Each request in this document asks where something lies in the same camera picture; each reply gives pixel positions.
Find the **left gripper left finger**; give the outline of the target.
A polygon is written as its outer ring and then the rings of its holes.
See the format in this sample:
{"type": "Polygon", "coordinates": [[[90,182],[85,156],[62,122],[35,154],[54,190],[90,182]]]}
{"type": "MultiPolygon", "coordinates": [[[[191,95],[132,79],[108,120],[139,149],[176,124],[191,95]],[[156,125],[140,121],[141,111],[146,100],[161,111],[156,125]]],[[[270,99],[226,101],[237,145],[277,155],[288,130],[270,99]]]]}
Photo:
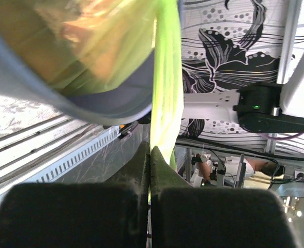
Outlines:
{"type": "Polygon", "coordinates": [[[105,182],[22,183],[0,205],[0,247],[146,247],[150,148],[105,182]]]}

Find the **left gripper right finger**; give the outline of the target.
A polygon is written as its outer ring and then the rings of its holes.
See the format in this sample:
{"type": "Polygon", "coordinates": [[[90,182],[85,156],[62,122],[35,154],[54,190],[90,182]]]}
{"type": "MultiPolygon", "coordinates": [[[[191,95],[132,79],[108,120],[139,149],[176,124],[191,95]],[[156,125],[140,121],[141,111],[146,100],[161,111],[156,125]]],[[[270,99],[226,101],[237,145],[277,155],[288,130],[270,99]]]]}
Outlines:
{"type": "Polygon", "coordinates": [[[296,247],[274,193],[194,188],[158,147],[151,151],[150,171],[153,247],[296,247]]]}

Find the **green plastic trash bag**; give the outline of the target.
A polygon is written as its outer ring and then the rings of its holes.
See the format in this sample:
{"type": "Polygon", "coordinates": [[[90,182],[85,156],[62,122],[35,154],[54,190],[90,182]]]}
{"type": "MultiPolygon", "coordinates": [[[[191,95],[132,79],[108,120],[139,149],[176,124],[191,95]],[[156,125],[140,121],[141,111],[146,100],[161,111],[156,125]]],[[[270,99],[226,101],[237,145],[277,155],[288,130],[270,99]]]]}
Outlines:
{"type": "MultiPolygon", "coordinates": [[[[50,87],[46,80],[21,57],[16,51],[16,46],[27,39],[29,27],[27,22],[28,11],[22,5],[22,2],[0,1],[0,37],[15,55],[33,73],[39,76],[50,89],[66,98],[103,93],[64,94],[62,91],[50,87]]],[[[155,37],[151,52],[154,54],[153,91],[151,111],[147,115],[151,115],[150,147],[158,147],[166,163],[169,163],[184,109],[181,71],[181,23],[177,1],[155,2],[157,12],[154,23],[155,37]]]]}

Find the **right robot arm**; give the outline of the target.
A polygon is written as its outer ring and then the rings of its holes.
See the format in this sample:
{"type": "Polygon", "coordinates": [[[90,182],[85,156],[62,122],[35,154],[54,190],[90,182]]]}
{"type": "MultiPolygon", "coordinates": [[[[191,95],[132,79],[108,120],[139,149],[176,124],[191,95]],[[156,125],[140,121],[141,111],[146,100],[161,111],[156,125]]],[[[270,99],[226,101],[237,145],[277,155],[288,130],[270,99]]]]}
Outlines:
{"type": "Polygon", "coordinates": [[[185,94],[181,116],[229,121],[257,134],[304,133],[304,54],[286,84],[254,83],[222,93],[185,94]]]}

